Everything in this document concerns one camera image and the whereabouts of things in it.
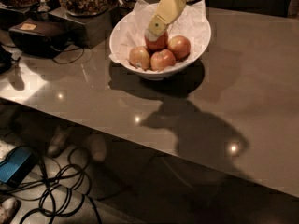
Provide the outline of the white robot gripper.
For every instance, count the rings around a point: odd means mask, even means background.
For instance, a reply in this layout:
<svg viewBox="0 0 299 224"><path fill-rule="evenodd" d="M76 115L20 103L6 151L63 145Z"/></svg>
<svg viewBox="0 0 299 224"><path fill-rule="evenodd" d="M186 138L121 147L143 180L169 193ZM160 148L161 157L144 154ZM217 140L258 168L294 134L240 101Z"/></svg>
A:
<svg viewBox="0 0 299 224"><path fill-rule="evenodd" d="M152 15L145 37L148 41L156 41L182 13L187 0L160 0Z"/></svg>

